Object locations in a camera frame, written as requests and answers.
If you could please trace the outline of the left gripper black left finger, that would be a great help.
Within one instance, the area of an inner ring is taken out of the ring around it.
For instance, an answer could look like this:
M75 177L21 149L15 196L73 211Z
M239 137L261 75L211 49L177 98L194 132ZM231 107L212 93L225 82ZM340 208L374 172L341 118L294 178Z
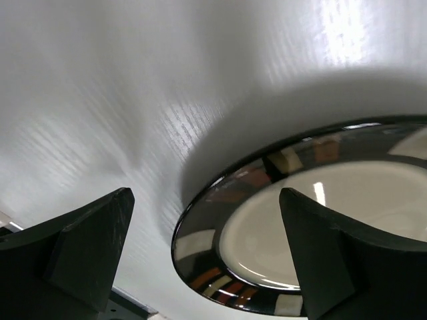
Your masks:
M97 319L104 312L135 198L117 189L1 237L2 319Z

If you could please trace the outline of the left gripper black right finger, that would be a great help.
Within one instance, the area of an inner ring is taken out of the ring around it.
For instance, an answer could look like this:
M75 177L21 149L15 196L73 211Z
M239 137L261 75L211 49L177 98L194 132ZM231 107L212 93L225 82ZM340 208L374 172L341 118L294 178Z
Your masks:
M333 211L292 188L279 197L309 319L425 319L426 243Z

